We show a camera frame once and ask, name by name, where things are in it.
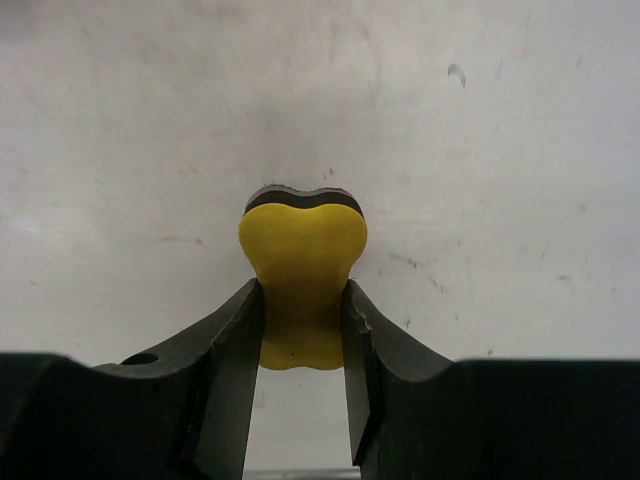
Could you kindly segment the yellow bone-shaped eraser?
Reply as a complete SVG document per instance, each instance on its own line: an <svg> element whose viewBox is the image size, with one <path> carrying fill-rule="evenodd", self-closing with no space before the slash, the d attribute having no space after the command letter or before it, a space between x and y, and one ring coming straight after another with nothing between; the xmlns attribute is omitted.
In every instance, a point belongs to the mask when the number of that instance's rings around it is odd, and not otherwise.
<svg viewBox="0 0 640 480"><path fill-rule="evenodd" d="M362 208L343 189L268 185L250 197L238 238L263 292L262 367L342 367L341 298L367 237Z"/></svg>

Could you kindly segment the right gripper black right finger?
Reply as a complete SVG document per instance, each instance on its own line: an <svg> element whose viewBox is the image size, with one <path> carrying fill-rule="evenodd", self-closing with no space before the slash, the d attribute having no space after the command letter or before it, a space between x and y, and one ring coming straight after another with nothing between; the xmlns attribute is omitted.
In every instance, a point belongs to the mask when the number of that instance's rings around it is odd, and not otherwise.
<svg viewBox="0 0 640 480"><path fill-rule="evenodd" d="M449 360L354 281L341 336L352 461L365 479L635 479L635 360Z"/></svg>

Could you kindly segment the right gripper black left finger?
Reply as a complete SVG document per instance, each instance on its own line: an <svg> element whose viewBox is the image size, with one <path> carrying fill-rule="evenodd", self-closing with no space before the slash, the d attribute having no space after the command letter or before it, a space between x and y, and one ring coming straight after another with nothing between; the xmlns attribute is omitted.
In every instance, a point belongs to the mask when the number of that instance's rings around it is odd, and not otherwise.
<svg viewBox="0 0 640 480"><path fill-rule="evenodd" d="M5 479L239 479L264 305L249 281L218 310L118 364L1 357Z"/></svg>

